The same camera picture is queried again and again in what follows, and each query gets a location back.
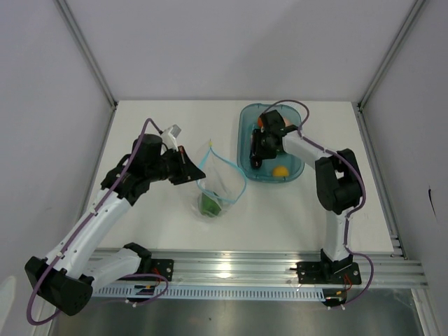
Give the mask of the clear zip top bag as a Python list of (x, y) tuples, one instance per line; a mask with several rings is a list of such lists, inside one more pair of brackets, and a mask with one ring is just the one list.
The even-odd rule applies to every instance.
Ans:
[[(236, 163), (219, 154), (210, 140), (199, 148), (193, 162), (206, 177), (195, 181), (190, 191), (192, 210), (209, 221), (224, 216), (246, 192), (248, 179), (245, 173)], [(222, 211), (217, 217), (203, 216), (199, 212), (198, 197), (202, 193), (214, 198), (221, 205)]]

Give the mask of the green bell pepper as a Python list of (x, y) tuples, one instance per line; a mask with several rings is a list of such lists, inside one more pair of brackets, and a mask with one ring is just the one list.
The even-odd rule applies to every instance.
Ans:
[(202, 193), (198, 197), (199, 212), (203, 216), (217, 217), (222, 211), (221, 205), (212, 197)]

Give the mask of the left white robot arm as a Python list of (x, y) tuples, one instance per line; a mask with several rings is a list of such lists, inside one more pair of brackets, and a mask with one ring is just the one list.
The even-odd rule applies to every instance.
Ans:
[(154, 182), (177, 186), (205, 178), (185, 148), (168, 148), (161, 136), (142, 134), (101, 182), (92, 206), (46, 257), (32, 256), (24, 266), (33, 298), (40, 297), (68, 316), (81, 312), (95, 290), (119, 279), (167, 278), (154, 273), (152, 253), (128, 243), (94, 267), (91, 255), (109, 230), (148, 192)]

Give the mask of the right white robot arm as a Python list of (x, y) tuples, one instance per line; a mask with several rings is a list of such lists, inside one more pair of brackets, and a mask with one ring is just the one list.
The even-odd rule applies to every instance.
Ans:
[(250, 163), (259, 169), (280, 153), (301, 159), (314, 169), (316, 194), (326, 211), (326, 234), (318, 262), (298, 262), (300, 284), (359, 284), (358, 266), (349, 250), (349, 219), (365, 202), (365, 185), (356, 156), (350, 149), (333, 151), (302, 135), (297, 125), (287, 125), (276, 110), (259, 117), (252, 132)]

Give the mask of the teal plastic tub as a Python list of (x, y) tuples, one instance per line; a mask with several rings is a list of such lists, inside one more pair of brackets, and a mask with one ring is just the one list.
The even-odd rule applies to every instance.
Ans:
[[(282, 151), (276, 152), (276, 157), (262, 160), (259, 168), (252, 166), (254, 131), (261, 130), (258, 125), (260, 114), (269, 107), (269, 104), (249, 104), (241, 110), (239, 116), (237, 165), (252, 181), (261, 183), (287, 183), (297, 179), (304, 171), (305, 164), (301, 159)], [(285, 167), (287, 176), (274, 176), (277, 167)]]

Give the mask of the yellow lemon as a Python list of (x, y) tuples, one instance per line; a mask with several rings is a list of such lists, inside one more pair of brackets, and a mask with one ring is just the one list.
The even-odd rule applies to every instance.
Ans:
[(289, 176), (289, 170), (285, 166), (277, 166), (273, 168), (272, 170), (273, 177), (288, 177)]

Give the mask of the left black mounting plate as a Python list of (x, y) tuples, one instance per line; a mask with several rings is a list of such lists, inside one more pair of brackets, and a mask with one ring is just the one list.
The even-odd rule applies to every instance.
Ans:
[(174, 273), (174, 260), (172, 259), (152, 259), (150, 266), (151, 274), (159, 274), (168, 281), (172, 280)]

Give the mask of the black mounting plate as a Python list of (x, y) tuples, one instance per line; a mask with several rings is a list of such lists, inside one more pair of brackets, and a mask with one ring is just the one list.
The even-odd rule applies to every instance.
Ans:
[(361, 272), (356, 262), (340, 270), (325, 268), (321, 262), (302, 261), (290, 268), (297, 274), (300, 284), (361, 285)]
[(172, 280), (174, 273), (174, 260), (172, 259), (152, 259), (150, 266), (151, 274), (159, 274), (168, 281)]

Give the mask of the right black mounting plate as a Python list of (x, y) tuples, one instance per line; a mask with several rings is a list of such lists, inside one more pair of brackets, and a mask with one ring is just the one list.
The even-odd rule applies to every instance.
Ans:
[(300, 284), (361, 285), (361, 272), (356, 262), (340, 270), (325, 268), (321, 262), (302, 261), (290, 268), (297, 274)]

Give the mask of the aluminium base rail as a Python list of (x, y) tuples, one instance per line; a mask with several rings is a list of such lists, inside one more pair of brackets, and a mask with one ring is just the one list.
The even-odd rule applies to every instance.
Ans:
[[(173, 284), (196, 286), (296, 285), (295, 266), (319, 260), (318, 253), (154, 250), (154, 259), (174, 261)], [(421, 262), (401, 255), (374, 255), (373, 288), (427, 288)]]

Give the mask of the right aluminium frame post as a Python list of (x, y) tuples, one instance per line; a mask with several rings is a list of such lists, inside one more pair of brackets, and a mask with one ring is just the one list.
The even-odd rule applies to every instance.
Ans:
[(419, 18), (423, 14), (430, 1), (416, 0), (413, 1), (412, 6), (408, 10), (405, 18), (399, 26), (398, 31), (393, 35), (393, 39), (387, 48), (384, 56), (375, 70), (373, 77), (368, 83), (362, 97), (357, 103), (358, 110), (362, 113), (373, 94), (377, 91), (382, 80), (386, 76), (388, 70), (392, 66), (395, 58), (398, 56), (408, 37), (410, 36), (414, 26), (417, 24)]

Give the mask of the aluminium frame post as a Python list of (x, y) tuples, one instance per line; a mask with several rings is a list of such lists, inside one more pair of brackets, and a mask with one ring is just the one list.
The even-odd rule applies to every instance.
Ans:
[(393, 39), (387, 48), (384, 56), (375, 70), (373, 77), (368, 83), (362, 97), (357, 103), (358, 110), (362, 113), (373, 94), (377, 91), (382, 80), (386, 76), (388, 70), (392, 66), (395, 58), (398, 56), (408, 37), (410, 36), (414, 26), (417, 24), (419, 18), (423, 14), (430, 1), (416, 0), (413, 1), (412, 6), (408, 10), (405, 18), (399, 26), (398, 31), (393, 35)]
[(60, 16), (64, 24), (66, 25), (66, 28), (68, 29), (68, 32), (70, 33), (76, 47), (83, 57), (105, 100), (108, 102), (109, 106), (115, 108), (118, 103), (113, 96), (110, 86), (103, 74), (103, 71), (101, 70), (99, 63), (97, 62), (97, 59), (89, 46), (89, 43), (69, 5), (69, 2), (66, 0), (54, 0), (53, 3), (59, 11)]

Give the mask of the left aluminium frame post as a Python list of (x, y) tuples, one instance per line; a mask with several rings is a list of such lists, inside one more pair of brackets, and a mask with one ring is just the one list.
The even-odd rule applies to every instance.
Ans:
[(68, 32), (70, 33), (76, 47), (83, 57), (105, 100), (108, 102), (109, 106), (115, 108), (118, 103), (113, 96), (110, 86), (103, 74), (103, 71), (101, 70), (99, 63), (97, 62), (97, 59), (89, 46), (89, 43), (69, 5), (69, 2), (66, 0), (54, 0), (53, 3), (59, 11), (60, 16), (64, 24), (66, 25), (66, 28), (68, 29)]

